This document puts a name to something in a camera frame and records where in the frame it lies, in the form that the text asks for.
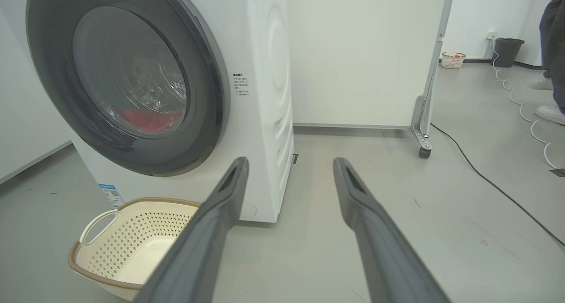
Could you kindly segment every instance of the baseboard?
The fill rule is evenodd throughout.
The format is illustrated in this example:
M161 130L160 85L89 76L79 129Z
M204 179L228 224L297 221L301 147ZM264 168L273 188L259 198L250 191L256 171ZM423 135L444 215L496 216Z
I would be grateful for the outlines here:
M524 68L528 68L528 69L543 70L543 67L541 67L541 66L533 66L533 65L524 64L524 63L521 63L521 62L514 62L514 64L516 66L520 66L520 67L524 67Z
M476 58L476 59L465 58L463 60L463 62L464 63L485 63L486 64L486 63L490 63L490 58L488 58L488 59L487 58Z
M55 154L56 152L59 152L60 150L62 150L63 148L66 148L67 146L70 146L72 144L71 140L68 140L67 142L61 144L60 146L57 146L56 148L54 148L53 150L50 150L49 152L43 154L42 156L32 160L30 163L18 168L17 170L14 170L13 172L11 172L10 174L0 178L0 184L8 181L9 179L13 178L14 176L20 174L21 172L27 170L28 168L34 166L35 164L38 164L39 162L41 162L42 160L45 160L45 158L50 157L51 155Z
M483 64L488 64L488 63L492 62L492 60L491 60L490 58L471 58L471 59L465 58L465 59L463 60L463 62L464 62L464 63L483 63ZM515 64L516 66L520 66L520 67L523 67L523 68L528 68L528 69L533 69L533 70L543 70L543 67L541 67L541 66L533 66L533 65L524 64L524 63L521 63L521 62L514 62L514 64Z

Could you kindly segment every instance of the laundry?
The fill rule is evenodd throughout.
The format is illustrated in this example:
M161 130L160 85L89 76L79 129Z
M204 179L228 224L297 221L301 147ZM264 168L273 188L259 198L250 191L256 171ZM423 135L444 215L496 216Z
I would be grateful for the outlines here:
M182 118L182 111L156 112L147 108L128 108L121 111L122 117L129 123L146 132L167 130Z

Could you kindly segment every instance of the power cord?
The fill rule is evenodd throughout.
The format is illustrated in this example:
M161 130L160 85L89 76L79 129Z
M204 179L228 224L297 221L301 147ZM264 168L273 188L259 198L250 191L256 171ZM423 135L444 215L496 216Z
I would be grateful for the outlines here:
M502 188L498 187L496 184L494 184L491 180L489 180L488 178L486 178L483 174L481 174L475 167L474 165L471 163L471 161L469 161L469 159L467 158L467 156L465 155L465 153L463 152L463 150L461 149L459 143L452 138L452 136L450 136L447 132L445 132L444 130L436 127L435 124L432 123L432 126L436 129L438 129L439 132L445 134L446 136L448 136L448 138L452 139L452 141L456 144L457 148L460 150L461 154L463 155L463 157L465 158L465 160L467 160L467 163L470 165L470 167L478 174L478 176L482 177L482 179L486 180L490 185L492 185L494 188L498 189L499 192L501 192L504 196L508 197L509 200L511 200L514 204L516 204L516 206L520 207L521 210L523 210L526 214L528 214L528 216L530 216L531 219L533 219L533 221L535 221L543 230L545 230L545 232L547 232L551 237L553 237L553 239L555 239L558 243L561 243L561 245L563 247L565 247L565 243L563 243L563 241L559 240L559 238L557 238L553 233L551 233L551 231L549 231L549 229L547 229L541 222L539 222L539 220L537 220L532 214L529 213L529 211L526 210L526 208L522 207L522 205L520 205L520 203L518 203L516 200L514 200L514 198L510 197L510 195L508 195L505 191L502 190Z
M494 66L494 63L496 62L496 60L498 60L498 58L500 57L500 54L498 54L498 52L496 51L496 48L494 48L494 43L496 42L496 40L493 40L493 52L496 54L496 58L493 60L493 68L494 70L496 70L496 73L494 74L496 76L496 79L498 79L499 81L502 82L502 88L504 88L505 90L510 91L510 100L512 100L512 102L514 102L515 104L520 106L520 116L526 120L527 122L533 122L531 124L531 128L530 128L530 132L531 135L538 140L539 142L542 142L543 144L545 144L545 148L543 148L543 156L545 156L545 160L547 161L547 164L549 164L554 170L556 170L557 168L549 161L549 158L547 158L547 147L549 147L549 145L551 144L551 142L547 142L547 141L543 141L542 139L538 138L537 136L535 136L535 134L533 133L533 126L535 126L535 124L539 121L538 120L529 120L526 119L526 117L522 114L522 107L524 106L525 103L520 103L520 102L516 102L513 98L512 98L512 92L514 92L514 90L516 90L516 88L509 90L508 88L506 88L506 82L508 81L508 79L502 80L498 77L498 72L502 69L498 69Z

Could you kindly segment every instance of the barcode label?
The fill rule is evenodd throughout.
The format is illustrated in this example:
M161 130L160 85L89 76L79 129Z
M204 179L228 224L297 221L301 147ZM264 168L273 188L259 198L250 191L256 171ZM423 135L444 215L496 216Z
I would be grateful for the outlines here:
M117 192L117 189L113 185L107 184L99 184L102 192L108 197L109 202L111 202L114 208L118 208L121 205L125 204L124 199L121 198L120 193Z

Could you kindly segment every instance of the front-loading washing machine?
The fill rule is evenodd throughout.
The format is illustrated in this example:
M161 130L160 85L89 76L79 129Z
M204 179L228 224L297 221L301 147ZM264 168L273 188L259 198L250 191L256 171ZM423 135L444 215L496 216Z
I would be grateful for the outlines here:
M28 0L26 31L115 207L203 201L245 156L241 219L276 222L294 150L286 0Z

